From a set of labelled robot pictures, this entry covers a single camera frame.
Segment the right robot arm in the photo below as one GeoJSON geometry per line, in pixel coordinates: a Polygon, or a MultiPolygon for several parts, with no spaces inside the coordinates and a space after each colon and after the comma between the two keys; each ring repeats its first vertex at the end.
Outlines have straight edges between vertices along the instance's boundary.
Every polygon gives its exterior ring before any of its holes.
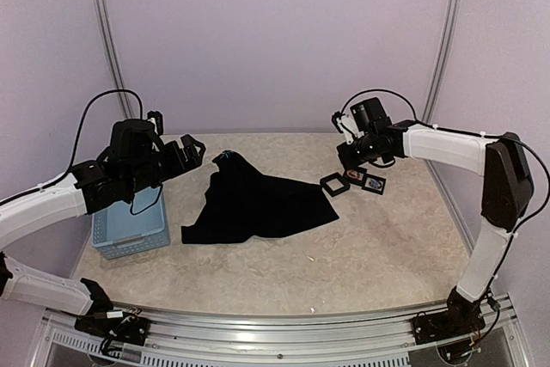
{"type": "Polygon", "coordinates": [[[371,98],[332,116],[345,141],[338,146],[346,169],[398,158],[439,162],[473,172],[483,179],[480,232],[456,293],[473,303],[497,275],[512,234],[528,209],[534,183],[519,137],[491,137],[453,132],[415,119],[394,123],[381,102],[371,98]]]}

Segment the starry night blue brooch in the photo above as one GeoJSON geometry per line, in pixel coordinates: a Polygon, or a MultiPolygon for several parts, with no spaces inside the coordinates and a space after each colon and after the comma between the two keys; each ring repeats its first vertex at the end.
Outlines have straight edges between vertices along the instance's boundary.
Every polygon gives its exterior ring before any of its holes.
{"type": "Polygon", "coordinates": [[[369,178],[369,185],[373,188],[380,188],[382,184],[379,180],[369,178]]]}

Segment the orange portrait brooch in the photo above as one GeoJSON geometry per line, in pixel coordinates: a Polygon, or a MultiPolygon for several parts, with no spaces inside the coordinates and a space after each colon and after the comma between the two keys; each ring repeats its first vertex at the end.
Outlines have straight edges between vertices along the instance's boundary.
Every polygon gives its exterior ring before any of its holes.
{"type": "Polygon", "coordinates": [[[363,178],[363,174],[355,170],[349,170],[346,174],[350,179],[353,180],[360,180],[363,178]]]}

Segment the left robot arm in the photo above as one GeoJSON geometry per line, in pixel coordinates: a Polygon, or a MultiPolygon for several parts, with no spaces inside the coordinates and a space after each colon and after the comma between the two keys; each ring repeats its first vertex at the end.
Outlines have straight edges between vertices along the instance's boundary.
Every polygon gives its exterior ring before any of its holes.
{"type": "MultiPolygon", "coordinates": [[[[205,145],[186,134],[163,142],[154,119],[127,119],[114,124],[110,144],[92,161],[1,202],[1,246],[73,217],[92,215],[136,193],[201,166],[205,145]]],[[[62,278],[1,255],[1,298],[73,315],[104,337],[120,328],[107,293],[93,280],[62,278]]]]}

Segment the black garment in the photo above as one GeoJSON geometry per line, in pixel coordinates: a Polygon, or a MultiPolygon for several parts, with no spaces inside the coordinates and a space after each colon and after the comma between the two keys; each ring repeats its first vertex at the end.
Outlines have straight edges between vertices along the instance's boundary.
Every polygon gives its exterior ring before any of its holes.
{"type": "Polygon", "coordinates": [[[180,230],[184,244],[285,238],[339,219],[318,184],[262,174],[232,150],[212,162],[218,171],[211,175],[197,220],[180,230]]]}

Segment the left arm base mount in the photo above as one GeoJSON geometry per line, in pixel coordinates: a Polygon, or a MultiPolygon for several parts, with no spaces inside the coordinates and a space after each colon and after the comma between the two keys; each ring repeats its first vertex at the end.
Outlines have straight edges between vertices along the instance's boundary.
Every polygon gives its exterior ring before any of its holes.
{"type": "Polygon", "coordinates": [[[85,315],[78,315],[74,328],[101,338],[98,352],[117,358],[123,344],[144,346],[150,320],[141,316],[139,308],[116,309],[108,298],[96,298],[85,315]]]}

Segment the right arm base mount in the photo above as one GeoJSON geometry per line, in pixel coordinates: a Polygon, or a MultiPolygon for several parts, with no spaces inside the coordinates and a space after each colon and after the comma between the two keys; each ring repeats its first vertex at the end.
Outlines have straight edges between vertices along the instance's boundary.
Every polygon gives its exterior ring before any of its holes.
{"type": "Polygon", "coordinates": [[[412,335],[417,346],[449,340],[449,343],[437,346],[437,354],[447,365],[458,366],[480,350],[480,343],[496,327],[500,315],[500,304],[490,291],[471,303],[452,290],[444,310],[429,314],[421,311],[413,317],[412,335]],[[481,308],[484,301],[495,313],[495,319],[485,332],[486,322],[481,308]]]}

